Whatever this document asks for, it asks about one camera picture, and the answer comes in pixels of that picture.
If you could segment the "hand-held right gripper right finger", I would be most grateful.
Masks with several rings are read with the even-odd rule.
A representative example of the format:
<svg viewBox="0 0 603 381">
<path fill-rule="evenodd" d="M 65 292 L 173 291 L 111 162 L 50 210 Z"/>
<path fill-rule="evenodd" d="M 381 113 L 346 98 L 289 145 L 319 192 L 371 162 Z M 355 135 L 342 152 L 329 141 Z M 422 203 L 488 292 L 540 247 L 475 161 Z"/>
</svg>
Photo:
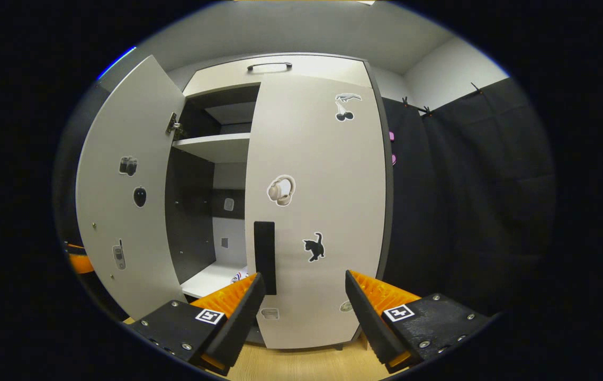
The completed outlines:
<svg viewBox="0 0 603 381">
<path fill-rule="evenodd" d="M 345 292 L 372 352 L 388 371 L 401 371 L 453 352 L 492 324 L 441 293 L 417 296 L 353 270 Z"/>
</svg>

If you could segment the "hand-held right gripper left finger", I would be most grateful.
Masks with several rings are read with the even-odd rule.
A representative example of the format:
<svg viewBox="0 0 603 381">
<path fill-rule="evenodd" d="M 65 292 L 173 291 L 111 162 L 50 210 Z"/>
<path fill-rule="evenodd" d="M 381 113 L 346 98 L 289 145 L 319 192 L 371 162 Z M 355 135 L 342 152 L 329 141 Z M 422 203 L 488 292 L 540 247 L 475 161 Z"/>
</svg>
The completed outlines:
<svg viewBox="0 0 603 381">
<path fill-rule="evenodd" d="M 266 295 L 260 273 L 251 274 L 196 301 L 170 301 L 130 328 L 190 366 L 209 371 L 233 367 Z"/>
</svg>

